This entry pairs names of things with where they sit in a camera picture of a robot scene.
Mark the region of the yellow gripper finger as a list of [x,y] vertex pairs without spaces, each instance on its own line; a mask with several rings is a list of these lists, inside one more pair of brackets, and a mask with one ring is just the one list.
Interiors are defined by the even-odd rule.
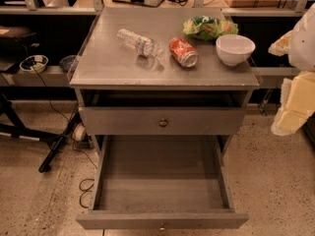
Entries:
[[291,38],[292,31],[288,31],[277,41],[271,44],[268,49],[268,52],[272,55],[283,56],[286,55],[289,51],[289,41]]
[[315,113],[315,73],[301,72],[292,80],[284,78],[279,108],[271,131],[288,136],[301,128]]

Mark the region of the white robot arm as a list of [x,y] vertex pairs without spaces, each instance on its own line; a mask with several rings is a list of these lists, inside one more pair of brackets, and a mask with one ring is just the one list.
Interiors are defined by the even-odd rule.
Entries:
[[268,52],[276,56],[286,54],[289,64],[299,70],[292,80],[283,79],[281,107],[271,127],[273,134],[288,136],[315,113],[315,4]]

